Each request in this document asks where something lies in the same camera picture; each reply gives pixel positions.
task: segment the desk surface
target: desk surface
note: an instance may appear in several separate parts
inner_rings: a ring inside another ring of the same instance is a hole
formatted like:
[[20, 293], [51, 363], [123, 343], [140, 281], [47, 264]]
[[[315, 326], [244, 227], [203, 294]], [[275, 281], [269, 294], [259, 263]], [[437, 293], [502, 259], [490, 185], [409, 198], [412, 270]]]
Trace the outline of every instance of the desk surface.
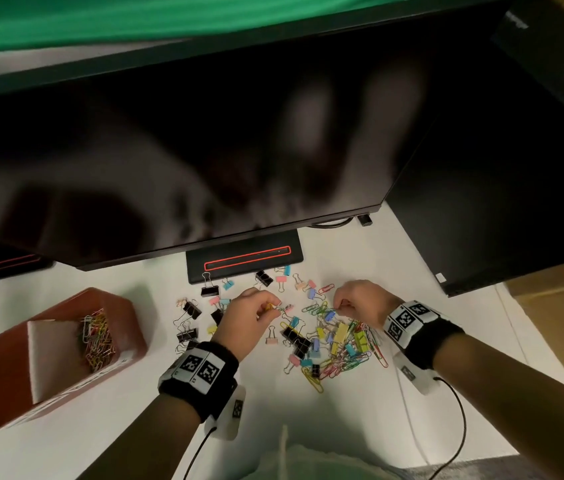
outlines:
[[[384, 204], [372, 217], [374, 224], [366, 228], [354, 221], [335, 230], [300, 229], [305, 261], [292, 273], [319, 286], [373, 280], [406, 300], [430, 304], [467, 333], [564, 383], [564, 368], [503, 285], [447, 298], [389, 207]], [[234, 298], [254, 278], [234, 281], [223, 298]], [[104, 451], [155, 397], [159, 375], [175, 360], [177, 299], [198, 298], [204, 311], [197, 321], [200, 336], [209, 338], [213, 307], [198, 296], [199, 285], [188, 284], [184, 253], [87, 273], [57, 264], [0, 280], [0, 332], [89, 286], [133, 301], [149, 353], [47, 416], [0, 431], [0, 477], [73, 480]], [[299, 308], [310, 302], [292, 286], [279, 296]], [[315, 325], [309, 315], [301, 317], [308, 322], [305, 331]], [[387, 340], [382, 349], [387, 357], [395, 352]], [[457, 448], [462, 419], [446, 388], [423, 396], [392, 365], [384, 369], [372, 358], [325, 380], [324, 394], [317, 394], [301, 372], [283, 372], [288, 354], [286, 347], [266, 346], [262, 339], [241, 364], [238, 381], [246, 387], [246, 402], [238, 438], [209, 440], [191, 478], [234, 479], [254, 470], [262, 452], [277, 448], [283, 424], [289, 426], [289, 444], [378, 465], [442, 463]], [[464, 407], [468, 436], [458, 460], [515, 453], [466, 401]], [[200, 428], [174, 478], [183, 476], [203, 434]]]

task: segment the left hand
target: left hand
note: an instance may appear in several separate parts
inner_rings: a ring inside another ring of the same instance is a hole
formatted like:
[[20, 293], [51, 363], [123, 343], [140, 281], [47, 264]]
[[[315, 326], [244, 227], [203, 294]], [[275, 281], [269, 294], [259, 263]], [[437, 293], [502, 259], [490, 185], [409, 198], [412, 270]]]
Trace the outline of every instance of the left hand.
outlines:
[[226, 347], [241, 362], [255, 348], [270, 323], [281, 315], [272, 308], [282, 301], [270, 291], [249, 288], [238, 298], [230, 300], [222, 321], [217, 326], [212, 342]]

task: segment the cable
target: cable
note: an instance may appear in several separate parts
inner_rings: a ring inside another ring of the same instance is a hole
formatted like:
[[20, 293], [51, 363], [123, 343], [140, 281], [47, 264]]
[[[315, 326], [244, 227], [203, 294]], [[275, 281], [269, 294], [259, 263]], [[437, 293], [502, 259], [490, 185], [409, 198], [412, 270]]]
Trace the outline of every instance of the cable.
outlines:
[[343, 227], [347, 225], [350, 221], [353, 220], [353, 217], [347, 217], [342, 222], [338, 222], [336, 224], [313, 224], [309, 226], [313, 229], [337, 229], [338, 227]]
[[455, 392], [455, 389], [453, 389], [453, 387], [444, 379], [442, 379], [441, 377], [434, 377], [433, 379], [446, 384], [448, 388], [451, 390], [451, 392], [453, 393], [453, 395], [455, 396], [455, 399], [457, 399], [457, 403], [460, 405], [460, 411], [462, 411], [462, 421], [464, 421], [464, 432], [462, 433], [462, 442], [460, 443], [460, 447], [457, 449], [455, 454], [451, 457], [451, 460], [447, 461], [444, 465], [441, 465], [435, 472], [433, 472], [433, 474], [429, 477], [429, 480], [433, 480], [435, 477], [437, 477], [439, 472], [441, 472], [444, 468], [450, 465], [453, 460], [457, 458], [457, 456], [462, 451], [462, 448], [464, 447], [464, 442], [466, 441], [466, 414], [464, 414], [464, 408], [462, 407], [462, 401], [460, 401], [460, 397]]
[[188, 473], [191, 470], [191, 467], [193, 466], [193, 462], [195, 461], [195, 459], [197, 458], [198, 453], [200, 452], [200, 450], [202, 449], [202, 446], [204, 446], [204, 443], [206, 443], [206, 440], [208, 439], [209, 436], [211, 436], [211, 433], [213, 433], [215, 430], [217, 429], [216, 426], [214, 426], [213, 428], [211, 428], [211, 431], [209, 431], [208, 433], [206, 433], [206, 436], [204, 437], [204, 439], [202, 440], [202, 444], [200, 444], [200, 447], [197, 449], [197, 451], [195, 452], [195, 454], [193, 455], [193, 460], [191, 460], [191, 463], [189, 464], [188, 468], [186, 469], [186, 473], [184, 474], [184, 478], [182, 480], [186, 480], [186, 477], [188, 477]]

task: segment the monitor base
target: monitor base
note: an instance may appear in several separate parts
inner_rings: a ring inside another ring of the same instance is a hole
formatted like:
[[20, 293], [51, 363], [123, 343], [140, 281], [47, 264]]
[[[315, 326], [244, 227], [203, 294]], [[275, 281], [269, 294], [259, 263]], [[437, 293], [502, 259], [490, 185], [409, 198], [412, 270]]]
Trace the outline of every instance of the monitor base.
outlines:
[[186, 271], [193, 285], [204, 282], [202, 273], [218, 280], [302, 261], [300, 236], [293, 229], [187, 251]]

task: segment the computer monitor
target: computer monitor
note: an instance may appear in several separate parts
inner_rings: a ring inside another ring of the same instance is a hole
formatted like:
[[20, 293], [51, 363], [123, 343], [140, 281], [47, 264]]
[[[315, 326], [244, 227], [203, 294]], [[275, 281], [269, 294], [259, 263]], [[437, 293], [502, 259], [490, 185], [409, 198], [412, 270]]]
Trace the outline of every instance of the computer monitor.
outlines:
[[507, 5], [0, 94], [0, 242], [89, 270], [374, 212]]

